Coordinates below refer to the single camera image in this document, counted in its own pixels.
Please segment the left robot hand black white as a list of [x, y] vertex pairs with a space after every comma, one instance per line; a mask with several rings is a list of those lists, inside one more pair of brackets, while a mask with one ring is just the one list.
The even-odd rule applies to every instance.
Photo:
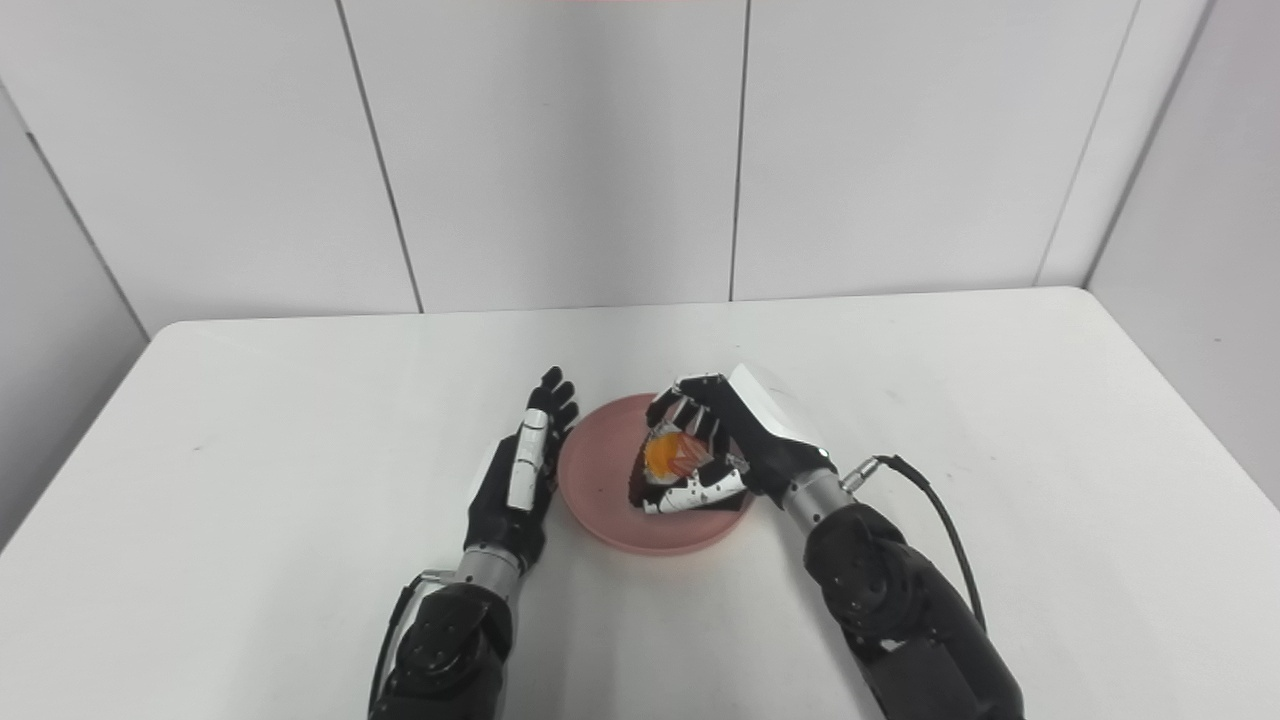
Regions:
[[575, 386], [550, 366], [527, 398], [516, 432], [500, 439], [468, 506], [466, 550], [500, 550], [521, 573], [541, 557], [561, 450], [579, 418]]

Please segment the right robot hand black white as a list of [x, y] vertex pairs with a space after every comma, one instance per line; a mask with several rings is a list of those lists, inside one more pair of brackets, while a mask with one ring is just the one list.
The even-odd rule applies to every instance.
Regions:
[[810, 474], [836, 473], [782, 397], [744, 365], [678, 378], [644, 419], [628, 501], [648, 515], [739, 511], [748, 495], [782, 503]]

